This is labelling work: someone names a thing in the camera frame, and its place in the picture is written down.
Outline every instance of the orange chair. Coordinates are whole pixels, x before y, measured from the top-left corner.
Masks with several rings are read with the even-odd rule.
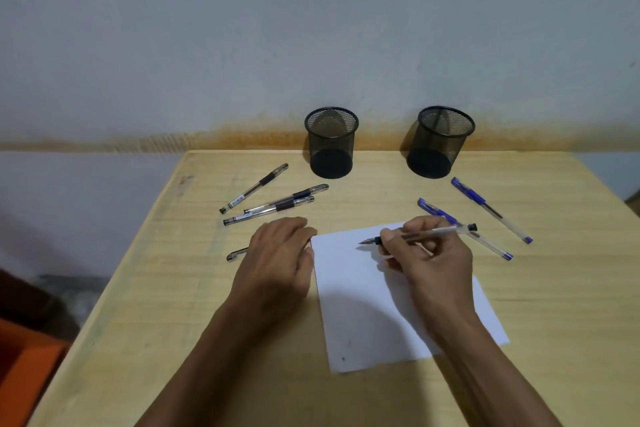
[[[27,423],[69,346],[0,319],[0,426]]]

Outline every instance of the sheet of paper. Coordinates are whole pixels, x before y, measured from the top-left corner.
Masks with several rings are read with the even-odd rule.
[[[324,338],[333,373],[414,360],[440,352],[420,324],[406,280],[388,270],[375,245],[380,225],[313,237]],[[473,278],[476,312],[498,344],[509,342],[480,283]]]

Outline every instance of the pen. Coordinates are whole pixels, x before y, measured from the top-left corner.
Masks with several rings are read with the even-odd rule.
[[[457,225],[459,227],[464,226],[462,223],[460,223],[460,221],[453,218],[452,215],[445,213],[443,210],[439,208],[436,208],[436,206],[434,206],[433,204],[429,204],[427,201],[425,201],[422,198],[418,199],[418,206],[424,209],[427,213],[430,213],[436,216],[442,216],[445,220],[449,221],[449,223],[451,223],[452,225]],[[486,246],[492,252],[495,252],[498,255],[500,255],[503,259],[511,260],[513,258],[513,255],[511,253],[505,252],[498,245],[484,238],[480,233],[470,232],[469,236],[472,237],[474,240],[476,240],[478,243],[481,243],[482,245]]]
[[[246,253],[246,251],[249,250],[248,246],[245,246],[244,248],[241,248],[240,250],[236,250],[235,252],[231,252],[227,255],[227,261],[228,262],[233,262],[234,260],[237,260],[240,255],[244,255],[244,253]]]
[[[288,199],[298,199],[299,197],[311,196],[312,194],[316,194],[316,192],[324,191],[324,190],[327,190],[327,189],[329,189],[329,185],[328,184],[319,184],[317,186],[309,187],[309,188],[307,188],[305,190],[302,190],[302,191],[294,192],[293,194],[290,194],[287,197],[281,197],[280,199],[275,199],[274,201],[270,201],[270,202],[265,203],[265,204],[260,204],[260,206],[256,206],[255,208],[246,209],[246,210],[244,210],[244,212],[245,213],[255,213],[256,211],[260,211],[262,208],[267,208],[268,206],[271,206],[272,204],[280,203],[281,201],[287,201]]]
[[[470,187],[462,184],[457,177],[454,177],[451,180],[451,183],[455,188],[457,188],[462,194],[466,197],[475,201],[477,204],[480,204],[491,216],[493,216],[496,220],[500,221],[505,227],[510,229],[513,233],[515,233],[524,243],[531,243],[533,238],[528,236],[525,232],[518,228],[518,226],[508,218],[505,218],[503,215],[498,213],[495,209],[493,209],[489,204],[486,203],[486,199],[480,196],[476,191],[471,189]]]
[[[469,232],[475,232],[477,229],[478,227],[476,227],[476,223],[472,223],[471,225],[466,225],[464,227],[444,227],[427,230],[425,232],[403,233],[401,236],[405,241],[418,241],[424,240],[426,238],[444,235],[445,233],[449,232],[454,232],[460,235],[467,235],[469,234]],[[380,237],[368,238],[358,243],[358,245],[373,245],[374,243],[376,245],[382,245],[382,240],[380,239]]]
[[[236,199],[234,199],[230,203],[226,204],[223,208],[220,208],[220,213],[224,214],[227,211],[229,211],[231,208],[236,206],[236,204],[238,204],[241,201],[243,201],[244,198],[251,196],[254,192],[256,192],[258,189],[260,189],[262,186],[265,186],[269,182],[273,181],[273,179],[276,176],[278,176],[282,172],[286,171],[288,167],[289,167],[289,164],[282,164],[280,167],[277,167],[273,171],[269,172],[269,174],[267,174],[265,177],[260,179],[260,181],[258,181],[256,184],[252,185],[252,187],[250,187],[249,189],[244,191],[244,193],[242,193],[240,196],[236,197]]]
[[[226,220],[222,220],[222,223],[225,226],[232,225],[233,223],[238,223],[239,221],[251,220],[256,216],[262,216],[263,214],[275,213],[276,211],[283,211],[285,209],[292,208],[293,206],[300,206],[300,204],[312,203],[314,199],[315,197],[313,196],[300,197],[300,199],[290,199],[289,201],[272,204],[268,208],[263,208],[255,213],[244,213],[239,216],[234,216],[233,218],[227,218]]]

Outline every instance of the pen holder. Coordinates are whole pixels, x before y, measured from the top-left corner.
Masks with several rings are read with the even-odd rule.
[[[358,117],[340,107],[314,110],[305,118],[311,170],[325,179],[338,179],[353,167],[353,140]]]
[[[473,119],[455,108],[427,107],[418,114],[418,127],[406,164],[422,177],[448,175],[462,145],[476,130]]]

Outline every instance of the light wood table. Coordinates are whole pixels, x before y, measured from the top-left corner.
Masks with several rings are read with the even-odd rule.
[[[449,179],[410,172],[397,152],[357,152],[353,171],[329,181],[315,203],[224,227],[218,209],[283,162],[289,170],[246,204],[324,181],[300,152],[184,156],[31,427],[133,425],[227,296],[239,262],[228,264],[225,256],[247,245],[263,221],[300,214],[320,234],[364,228],[423,214],[418,197],[477,223],[515,255],[507,262],[468,241],[476,276],[511,340],[504,350],[565,425],[637,425],[640,220],[571,155],[471,152],[454,166],[450,177],[472,185],[529,232],[532,245]],[[410,427],[465,421],[434,359],[331,375],[313,282],[300,313],[246,365],[227,423]]]

